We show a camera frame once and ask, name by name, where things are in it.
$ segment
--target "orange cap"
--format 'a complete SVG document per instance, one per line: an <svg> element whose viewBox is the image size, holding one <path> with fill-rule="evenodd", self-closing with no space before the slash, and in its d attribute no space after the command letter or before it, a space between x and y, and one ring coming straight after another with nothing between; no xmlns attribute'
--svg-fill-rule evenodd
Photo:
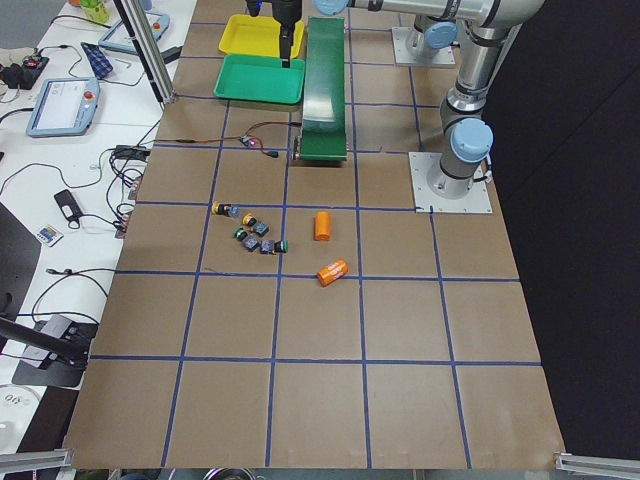
<svg viewBox="0 0 640 480"><path fill-rule="evenodd" d="M316 213L313 239L327 242L331 239L331 215L329 212Z"/></svg>
<svg viewBox="0 0 640 480"><path fill-rule="evenodd" d="M318 280L320 280L320 283L322 284L322 286L326 287L327 285L330 285L331 283L335 282L337 279L339 279L343 275L346 275L348 271L349 271L349 266L347 265L347 262L339 258L338 260L327 265L326 267L321 268L320 271L318 271L318 273L316 274L316 276L318 277Z"/></svg>

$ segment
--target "green tray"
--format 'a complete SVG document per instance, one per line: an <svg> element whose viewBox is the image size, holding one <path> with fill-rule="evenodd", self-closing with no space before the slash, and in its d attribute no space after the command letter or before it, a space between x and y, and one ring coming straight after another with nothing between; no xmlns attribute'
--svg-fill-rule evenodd
<svg viewBox="0 0 640 480"><path fill-rule="evenodd" d="M276 57L227 55L213 93L220 98L294 104L302 97L304 60L282 68Z"/></svg>

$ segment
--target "yellow tray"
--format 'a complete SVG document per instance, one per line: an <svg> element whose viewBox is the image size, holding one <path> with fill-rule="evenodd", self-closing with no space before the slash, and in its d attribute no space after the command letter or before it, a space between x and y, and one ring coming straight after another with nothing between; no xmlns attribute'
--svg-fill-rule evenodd
<svg viewBox="0 0 640 480"><path fill-rule="evenodd" d="M251 17L249 15L231 15L224 29L218 48L224 53L242 55L260 55L279 57L278 37L280 24L272 17ZM291 58L300 53L300 44L304 35L304 23L296 23L293 32Z"/></svg>

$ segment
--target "white table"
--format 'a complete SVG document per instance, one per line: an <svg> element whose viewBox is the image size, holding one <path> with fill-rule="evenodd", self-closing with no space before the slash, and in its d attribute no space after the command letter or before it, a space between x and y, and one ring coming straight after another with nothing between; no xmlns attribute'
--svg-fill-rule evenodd
<svg viewBox="0 0 640 480"><path fill-rule="evenodd" d="M167 13L171 17L169 28L158 42L161 51L184 43L195 3L196 0L154 0L154 11ZM108 2L107 7L110 13L109 23L113 24L118 19L115 5ZM79 8L68 4L60 14L83 16ZM62 44L74 46L83 59L74 67L73 73L77 76L93 76L80 42L97 43L105 31L104 28L81 20L62 18L51 25L38 47ZM114 73L109 80L135 83L143 74L142 65L136 56L110 52L106 54L114 66ZM11 103L0 104L0 115L18 108L33 107L43 81L47 78L69 77L68 70L78 59L71 48L47 49L43 55L49 57L50 62L33 89L22 91ZM175 74L177 64L178 62L172 62L167 67L171 77ZM9 91L3 101L10 100L12 95L13 91ZM29 113L8 117L0 124L0 151L5 152L5 157L0 162L0 183L33 162L58 166L71 185L90 183L98 178L97 165L101 152L116 144L135 145L160 119L161 114L162 110L149 82L143 76L135 87L101 83L96 115L83 136L33 139L25 134ZM155 130L147 140L154 136ZM113 219L105 201L105 191L113 179L107 159L108 154L103 156L104 174L99 183L72 192L84 212ZM0 196L0 201L29 231L35 233L51 224L64 234L64 238L53 247L42 247L36 272L22 306L23 313L28 313L37 297L60 278L47 274L47 268L113 269L120 256L122 240L115 238L114 228L106 223L87 218L81 220L80 230L67 227L67 222L53 200L53 195L65 188L67 187L60 180L58 172L36 166L12 179ZM112 188L110 198L113 200L112 204L119 203L120 182ZM96 272L92 276L105 289L109 289L113 276L111 272ZM104 304L104 295L96 285L83 278L70 278L61 282L44 298L39 311L78 311L99 320ZM88 321L82 317L69 317L78 322ZM18 323L33 325L29 317L19 317ZM8 341L3 351L20 356L23 349L24 345ZM0 356L0 385L11 383L17 363L18 360ZM44 387L33 387L33 392L37 395L42 395L44 391ZM11 418L3 418L3 414L0 414L0 454L16 451L35 412L35 406L31 402L30 408L4 409L4 415L13 415ZM13 422L12 428L3 428L3 422L6 427L8 421Z"/></svg>

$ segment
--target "green conveyor belt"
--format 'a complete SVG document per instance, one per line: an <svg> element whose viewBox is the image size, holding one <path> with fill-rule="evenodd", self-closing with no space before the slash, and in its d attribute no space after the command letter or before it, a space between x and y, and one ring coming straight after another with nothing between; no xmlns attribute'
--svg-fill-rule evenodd
<svg viewBox="0 0 640 480"><path fill-rule="evenodd" d="M300 159L344 161L344 19L310 18Z"/></svg>

